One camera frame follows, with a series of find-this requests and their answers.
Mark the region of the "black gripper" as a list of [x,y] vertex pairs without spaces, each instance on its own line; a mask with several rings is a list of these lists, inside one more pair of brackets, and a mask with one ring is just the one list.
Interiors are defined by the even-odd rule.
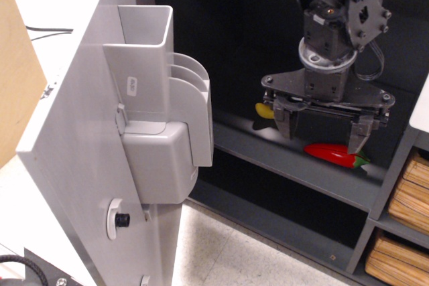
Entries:
[[349,120],[348,154],[362,150],[372,131],[387,123],[395,104],[394,95],[347,71],[321,74],[302,68],[264,76],[261,85],[262,103],[273,109],[276,126],[286,139],[295,135],[299,112]]

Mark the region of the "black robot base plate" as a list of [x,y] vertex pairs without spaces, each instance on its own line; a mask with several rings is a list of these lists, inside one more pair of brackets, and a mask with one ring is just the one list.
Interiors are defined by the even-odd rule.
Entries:
[[82,285],[28,249],[23,256],[1,254],[1,285]]

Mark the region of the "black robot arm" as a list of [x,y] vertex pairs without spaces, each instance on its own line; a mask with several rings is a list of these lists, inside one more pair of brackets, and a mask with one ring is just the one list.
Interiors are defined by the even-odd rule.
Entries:
[[351,122],[348,153],[358,153],[371,133],[384,126],[394,105],[392,94],[373,85],[383,73],[355,70],[357,56],[370,48],[385,62],[376,38],[388,31],[391,12],[383,0],[297,0],[304,14],[298,46],[302,68],[262,78],[263,117],[291,138],[301,112]]

